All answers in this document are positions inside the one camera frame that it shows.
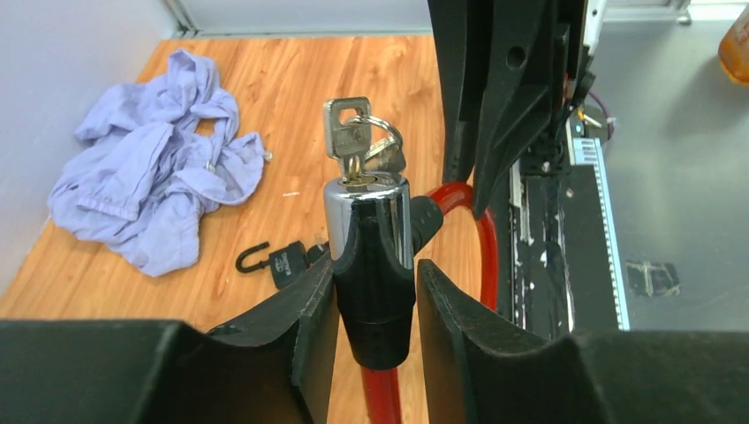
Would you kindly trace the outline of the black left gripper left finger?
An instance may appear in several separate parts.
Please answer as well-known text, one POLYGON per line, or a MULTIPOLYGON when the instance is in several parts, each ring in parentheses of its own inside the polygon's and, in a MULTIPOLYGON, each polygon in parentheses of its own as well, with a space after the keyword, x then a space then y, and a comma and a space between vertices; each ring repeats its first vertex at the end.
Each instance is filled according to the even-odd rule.
POLYGON ((323 423, 338 311, 322 256, 201 332, 182 321, 2 321, 4 423, 323 423))

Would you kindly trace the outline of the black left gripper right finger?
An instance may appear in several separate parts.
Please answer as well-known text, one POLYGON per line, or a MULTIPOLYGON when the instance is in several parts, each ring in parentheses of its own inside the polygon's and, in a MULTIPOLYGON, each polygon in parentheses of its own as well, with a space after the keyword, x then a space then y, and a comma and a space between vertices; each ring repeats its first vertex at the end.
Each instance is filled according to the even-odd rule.
POLYGON ((748 336, 574 332, 548 341, 418 265, 433 423, 745 423, 748 336))

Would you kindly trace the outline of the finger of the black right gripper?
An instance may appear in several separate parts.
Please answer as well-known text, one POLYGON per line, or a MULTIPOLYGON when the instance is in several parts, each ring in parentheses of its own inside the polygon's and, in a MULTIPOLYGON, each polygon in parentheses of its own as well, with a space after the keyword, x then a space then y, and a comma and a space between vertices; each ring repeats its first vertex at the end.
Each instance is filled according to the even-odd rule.
POLYGON ((498 179, 550 123, 557 1, 494 1, 486 86, 480 104, 473 215, 480 217, 498 179))
POLYGON ((487 84, 493 2, 428 3, 443 102, 443 182, 465 182, 475 163, 487 84))

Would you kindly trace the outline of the black padlock body with shackle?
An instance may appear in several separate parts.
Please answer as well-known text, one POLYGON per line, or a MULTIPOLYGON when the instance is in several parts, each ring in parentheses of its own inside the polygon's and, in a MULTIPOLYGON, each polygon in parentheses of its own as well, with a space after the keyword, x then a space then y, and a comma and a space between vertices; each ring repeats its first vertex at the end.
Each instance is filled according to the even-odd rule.
POLYGON ((256 246, 251 246, 242 251, 235 260, 235 269, 239 273, 248 274, 254 271, 269 268, 275 287, 282 290, 293 283, 310 266, 329 251, 329 242, 314 244, 306 248, 302 241, 297 240, 289 245, 277 249, 267 259, 258 261, 252 265, 245 265, 244 261, 251 254, 269 248, 268 241, 256 246))

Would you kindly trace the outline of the silver key bunch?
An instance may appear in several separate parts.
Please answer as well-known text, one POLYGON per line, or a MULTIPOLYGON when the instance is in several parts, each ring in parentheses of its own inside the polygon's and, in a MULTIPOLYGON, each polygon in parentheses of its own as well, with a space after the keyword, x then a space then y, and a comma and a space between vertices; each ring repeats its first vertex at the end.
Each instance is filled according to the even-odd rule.
POLYGON ((376 172, 399 174, 405 169, 403 136, 372 114, 365 96, 328 99, 322 114, 326 155, 337 161, 344 184, 366 185, 376 172))

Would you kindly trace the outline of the red cable lock black body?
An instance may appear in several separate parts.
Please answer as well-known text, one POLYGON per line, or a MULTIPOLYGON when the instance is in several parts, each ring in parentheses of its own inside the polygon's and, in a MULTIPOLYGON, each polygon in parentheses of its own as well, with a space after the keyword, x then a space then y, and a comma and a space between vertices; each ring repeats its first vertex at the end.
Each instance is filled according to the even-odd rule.
POLYGON ((369 418, 402 420, 398 367, 420 322, 428 414, 445 423, 477 420, 468 364, 466 313, 492 315, 497 307, 499 252, 490 212, 476 222, 480 242, 480 296, 461 291, 431 261, 415 254, 455 208, 469 208, 473 189, 449 183, 412 197, 399 175, 335 180, 324 190, 337 304, 354 359, 362 370, 369 418))

